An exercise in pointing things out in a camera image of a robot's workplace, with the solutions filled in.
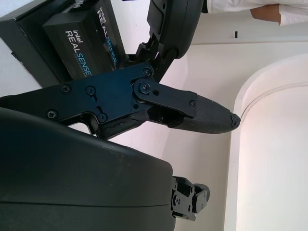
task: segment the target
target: white wall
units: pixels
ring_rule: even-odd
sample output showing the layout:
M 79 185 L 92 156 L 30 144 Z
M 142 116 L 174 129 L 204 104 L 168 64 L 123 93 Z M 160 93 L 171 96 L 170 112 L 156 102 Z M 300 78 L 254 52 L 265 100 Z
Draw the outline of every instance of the white wall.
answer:
M 233 109 L 246 80 L 280 59 L 306 53 L 308 42 L 195 45 L 188 53 L 188 77 L 183 86 Z M 211 198 L 196 222 L 177 220 L 176 231 L 222 231 L 226 204 L 230 134 L 209 135 L 171 130 L 163 159 L 194 183 L 210 187 Z
M 201 14 L 193 44 L 307 41 L 308 23 L 278 26 L 252 18 L 249 11 Z
M 271 94 L 241 128 L 237 231 L 307 230 L 308 87 Z
M 259 189 L 256 189 L 255 186 L 247 183 L 245 179 L 247 179 L 246 176 L 251 176 L 250 181 L 255 182 L 255 176 L 253 172 L 255 171 L 254 167 L 251 167 L 251 158 L 254 159 L 253 153 L 258 152 L 258 156 L 261 158 L 256 161 L 256 167 L 259 169 L 262 169 L 261 171 L 266 171 L 269 173 L 269 177 L 271 177 L 271 174 L 274 173 L 276 177 L 276 181 L 280 181 L 281 178 L 284 178 L 284 174 L 276 174 L 276 167 L 274 163 L 271 163 L 271 165 L 268 164 L 268 158 L 264 158 L 264 155 L 270 154 L 275 156 L 275 149 L 277 150 L 288 150 L 289 145 L 293 145 L 293 149 L 305 149 L 305 146 L 300 146 L 297 143 L 294 147 L 294 143 L 290 142 L 285 144 L 285 142 L 278 142 L 281 138 L 283 139 L 285 136 L 291 135 L 293 137 L 296 137 L 296 139 L 300 137 L 297 137 L 298 134 L 301 133 L 301 129 L 298 130 L 296 134 L 289 133 L 292 129 L 285 129 L 284 132 L 281 130 L 279 131 L 279 136 L 269 136 L 268 133 L 271 133 L 273 131 L 277 131 L 275 127 L 272 127 L 271 124 L 275 125 L 274 121 L 281 121 L 286 120 L 288 117 L 288 112 L 281 112 L 280 109 L 285 111 L 290 111 L 290 108 L 292 110 L 290 113 L 292 113 L 294 116 L 292 116 L 292 121 L 290 122 L 292 125 L 296 124 L 297 126 L 294 126 L 295 129 L 298 129 L 298 125 L 304 125 L 301 116 L 305 115 L 305 109 L 304 111 L 301 110 L 301 108 L 298 108 L 298 102 L 301 102 L 302 100 L 307 100 L 308 97 L 304 96 L 300 99 L 297 99 L 294 97 L 293 94 L 289 94 L 289 90 L 292 89 L 292 91 L 299 92 L 300 94 L 303 94 L 307 92 L 305 88 L 308 86 L 308 53 L 303 55 L 297 55 L 293 56 L 281 61 L 278 61 L 276 63 L 273 63 L 269 66 L 266 66 L 262 68 L 261 70 L 254 73 L 242 86 L 239 94 L 237 95 L 235 106 L 234 106 L 234 112 L 238 115 L 242 115 L 242 127 L 246 127 L 246 117 L 248 114 L 253 113 L 254 110 L 252 110 L 254 107 L 258 108 L 258 113 L 256 115 L 250 114 L 249 117 L 253 118 L 255 121 L 253 123 L 248 123 L 251 127 L 241 129 L 239 127 L 237 130 L 232 132 L 231 136 L 231 147 L 230 147 L 230 160 L 229 160 L 229 174 L 228 174 L 228 187 L 227 187 L 227 202 L 226 202 L 226 214 L 225 214 L 225 231 L 234 231 L 236 230 L 236 227 L 238 229 L 240 227 L 243 227 L 243 225 L 246 225 L 246 222 L 242 220 L 242 214 L 243 211 L 246 211 L 249 213 L 249 211 L 258 211 L 262 214 L 266 214 L 266 211 L 262 210 L 260 206 L 256 206 L 254 202 L 257 202 L 260 204 L 260 199 L 264 199 L 264 197 L 270 195 L 272 192 L 276 192 L 275 190 L 275 184 L 271 183 L 272 187 L 269 187 L 267 184 L 267 180 L 264 180 L 262 184 L 258 182 L 258 185 L 260 186 Z M 272 98 L 273 94 L 278 94 L 280 99 L 276 102 L 274 102 L 272 105 L 268 106 L 269 108 L 266 111 L 260 110 L 259 105 L 267 105 L 269 101 L 268 99 Z M 253 134 L 246 134 L 248 131 L 252 131 Z M 251 137 L 259 137 L 258 139 L 254 139 L 254 141 L 258 144 L 260 144 L 260 138 L 262 140 L 262 145 L 259 146 L 259 149 L 255 149 L 255 144 L 252 144 L 251 146 L 254 147 L 254 150 L 245 149 L 243 151 L 243 148 L 246 146 L 250 147 L 251 142 L 253 140 L 247 140 L 247 138 Z M 276 148 L 272 149 L 269 148 L 272 144 L 276 146 Z M 255 191 L 258 193 L 258 197 L 254 197 L 253 203 L 243 203 L 243 199 L 248 199 L 249 197 L 245 194 L 245 192 L 249 191 Z M 280 197 L 281 193 L 275 194 L 276 197 Z M 273 205 L 271 201 L 267 202 L 267 207 L 271 207 Z M 283 214 L 284 211 L 288 212 L 288 209 L 284 208 L 281 210 L 280 214 Z M 266 224 L 269 221 L 266 219 L 262 220 L 262 224 Z M 254 222 L 252 218 L 250 218 L 249 222 L 247 220 L 248 225 L 251 225 Z M 279 224 L 284 223 L 292 223 L 294 222 L 292 216 L 288 216 L 288 219 L 283 219 L 279 222 Z

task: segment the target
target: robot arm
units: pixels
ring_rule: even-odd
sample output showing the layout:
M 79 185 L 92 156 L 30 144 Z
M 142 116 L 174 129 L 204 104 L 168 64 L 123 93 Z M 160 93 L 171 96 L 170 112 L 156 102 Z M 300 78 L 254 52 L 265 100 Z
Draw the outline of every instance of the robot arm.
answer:
M 188 50 L 203 0 L 151 0 L 150 40 L 128 55 L 122 70 L 0 99 L 0 106 L 55 122 L 85 123 L 110 139 L 145 121 L 202 133 L 236 129 L 240 118 L 220 104 L 159 84 Z

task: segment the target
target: screw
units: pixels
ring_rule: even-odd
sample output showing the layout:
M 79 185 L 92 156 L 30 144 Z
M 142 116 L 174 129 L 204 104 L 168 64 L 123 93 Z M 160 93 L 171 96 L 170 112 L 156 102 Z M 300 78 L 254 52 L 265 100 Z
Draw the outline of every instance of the screw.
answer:
M 143 70 L 143 73 L 144 73 L 145 76 L 150 76 L 152 74 L 152 71 L 149 68 L 145 68 Z
M 194 100 L 190 101 L 189 102 L 189 105 L 192 107 L 192 108 L 195 108 L 196 107 L 196 102 Z
M 95 94 L 95 88 L 92 86 L 86 87 L 86 94 L 87 95 L 94 95 Z
M 150 93 L 150 85 L 148 83 L 141 83 L 139 86 L 139 90 L 143 94 L 149 94 Z
M 56 117 L 58 116 L 57 112 L 54 111 L 54 110 L 50 110 L 48 113 L 47 113 L 47 117 L 49 119 L 55 119 Z
M 174 206 L 179 205 L 179 199 L 178 199 L 178 196 L 176 196 L 176 195 L 173 197 L 173 205 Z
M 97 119 L 100 123 L 104 123 L 107 120 L 107 116 L 104 113 L 101 113 L 97 116 Z
M 63 84 L 61 86 L 61 91 L 63 93 L 70 93 L 71 92 L 71 87 L 69 85 L 67 85 L 67 84 Z

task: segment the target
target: black bracket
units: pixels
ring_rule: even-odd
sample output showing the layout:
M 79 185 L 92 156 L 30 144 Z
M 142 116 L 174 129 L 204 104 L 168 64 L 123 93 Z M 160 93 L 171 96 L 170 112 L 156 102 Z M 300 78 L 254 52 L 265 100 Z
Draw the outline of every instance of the black bracket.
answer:
M 207 205 L 210 190 L 203 184 L 192 184 L 182 177 L 173 177 L 171 196 L 172 215 L 195 221 L 195 214 Z

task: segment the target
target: white curved wall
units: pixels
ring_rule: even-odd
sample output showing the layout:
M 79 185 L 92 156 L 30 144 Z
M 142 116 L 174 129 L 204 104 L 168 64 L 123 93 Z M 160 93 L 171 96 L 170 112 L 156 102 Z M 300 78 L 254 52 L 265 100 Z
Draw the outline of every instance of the white curved wall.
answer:
M 307 63 L 306 54 L 261 69 L 236 99 L 226 231 L 308 229 Z

